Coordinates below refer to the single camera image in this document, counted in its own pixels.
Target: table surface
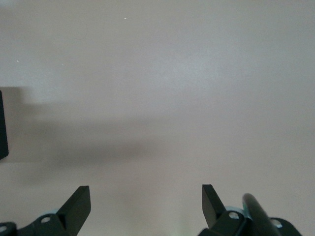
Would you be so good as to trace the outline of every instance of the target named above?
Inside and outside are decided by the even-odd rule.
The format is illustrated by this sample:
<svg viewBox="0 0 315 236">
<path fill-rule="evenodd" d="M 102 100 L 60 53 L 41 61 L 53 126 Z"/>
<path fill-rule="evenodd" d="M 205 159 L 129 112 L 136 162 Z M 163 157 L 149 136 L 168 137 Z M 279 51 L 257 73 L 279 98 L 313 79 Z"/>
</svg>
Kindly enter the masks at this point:
<svg viewBox="0 0 315 236">
<path fill-rule="evenodd" d="M 201 186 L 315 231 L 315 1 L 0 0 L 0 222 L 89 185 L 79 236 L 196 236 Z"/>
</svg>

